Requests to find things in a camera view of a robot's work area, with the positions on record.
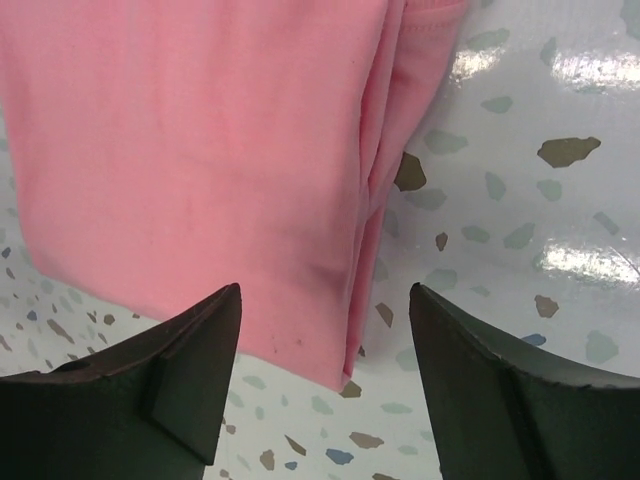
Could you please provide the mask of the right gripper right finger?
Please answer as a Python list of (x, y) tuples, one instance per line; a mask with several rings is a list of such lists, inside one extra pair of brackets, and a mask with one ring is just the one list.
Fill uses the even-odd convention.
[(638, 378), (549, 353), (419, 283), (409, 317), (443, 478), (638, 478)]

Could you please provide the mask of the pink t shirt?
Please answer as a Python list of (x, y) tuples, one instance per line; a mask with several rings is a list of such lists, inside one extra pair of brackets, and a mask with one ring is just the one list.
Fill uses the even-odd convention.
[(5, 1), (1, 105), (44, 275), (165, 320), (241, 287), (239, 348), (332, 390), (463, 1)]

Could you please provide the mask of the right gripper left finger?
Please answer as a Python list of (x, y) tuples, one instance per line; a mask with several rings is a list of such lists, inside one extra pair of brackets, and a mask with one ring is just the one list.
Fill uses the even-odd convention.
[(5, 479), (199, 479), (216, 455), (242, 315), (230, 284), (48, 373), (1, 380)]

